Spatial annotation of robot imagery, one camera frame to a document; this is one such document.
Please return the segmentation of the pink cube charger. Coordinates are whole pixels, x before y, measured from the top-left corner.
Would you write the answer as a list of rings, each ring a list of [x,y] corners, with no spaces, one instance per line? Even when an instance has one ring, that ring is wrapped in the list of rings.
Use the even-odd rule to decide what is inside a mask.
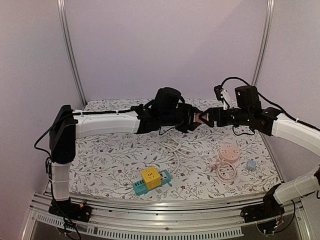
[[[208,114],[201,115],[200,113],[194,114],[194,121],[196,123],[205,124],[205,121],[208,120]]]

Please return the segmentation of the yellow cube socket adapter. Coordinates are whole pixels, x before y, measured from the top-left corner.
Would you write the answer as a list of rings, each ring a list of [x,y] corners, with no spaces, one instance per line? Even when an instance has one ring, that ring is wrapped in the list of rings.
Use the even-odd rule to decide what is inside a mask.
[[[140,174],[148,190],[157,188],[162,183],[161,176],[154,166],[143,169]]]

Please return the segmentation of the teal power strip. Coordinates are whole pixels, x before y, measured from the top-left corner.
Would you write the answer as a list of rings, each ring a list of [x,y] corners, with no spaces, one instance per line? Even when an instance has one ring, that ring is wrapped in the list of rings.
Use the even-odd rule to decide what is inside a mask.
[[[137,196],[145,195],[156,188],[168,185],[172,180],[172,177],[167,170],[160,171],[158,176],[157,179],[148,181],[147,183],[145,183],[144,179],[134,182],[132,187],[135,194]]]

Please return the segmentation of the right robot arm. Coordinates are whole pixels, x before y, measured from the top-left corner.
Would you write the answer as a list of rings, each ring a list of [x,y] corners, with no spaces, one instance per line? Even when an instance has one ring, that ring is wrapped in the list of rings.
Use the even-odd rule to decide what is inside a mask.
[[[319,156],[319,128],[294,118],[270,100],[267,103],[271,106],[263,109],[260,100],[265,97],[258,92],[256,86],[247,82],[234,90],[237,107],[231,107],[229,95],[223,86],[220,84],[213,88],[217,100],[223,106],[208,108],[198,116],[207,126],[247,126],[253,132],[287,140]],[[272,187],[263,197],[258,213],[262,218],[269,218],[284,203],[319,190],[320,168],[317,166],[289,182]]]

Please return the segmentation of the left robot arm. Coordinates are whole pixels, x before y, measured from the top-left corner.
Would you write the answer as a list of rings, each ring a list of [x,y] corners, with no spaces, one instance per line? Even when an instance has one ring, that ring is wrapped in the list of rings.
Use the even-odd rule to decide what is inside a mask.
[[[49,136],[48,174],[55,209],[63,217],[70,217],[75,211],[70,199],[69,171],[76,155],[76,140],[99,134],[147,134],[163,127],[188,133],[208,119],[202,119],[201,113],[171,87],[160,88],[154,99],[129,109],[81,111],[63,105],[44,133]]]

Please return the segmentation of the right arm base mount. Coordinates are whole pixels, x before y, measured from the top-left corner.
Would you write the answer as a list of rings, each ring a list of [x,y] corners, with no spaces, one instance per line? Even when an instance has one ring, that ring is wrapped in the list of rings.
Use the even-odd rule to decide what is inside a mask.
[[[273,209],[266,206],[264,203],[260,203],[243,207],[240,216],[244,219],[245,223],[251,223],[280,216],[284,213],[285,210],[282,206]]]

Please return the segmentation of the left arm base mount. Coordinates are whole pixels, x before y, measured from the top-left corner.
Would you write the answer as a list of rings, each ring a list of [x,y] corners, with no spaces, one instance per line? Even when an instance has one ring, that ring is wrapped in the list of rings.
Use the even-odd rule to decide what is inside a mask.
[[[88,223],[92,210],[93,208],[86,203],[73,203],[68,199],[64,201],[52,200],[48,212],[52,215]]]

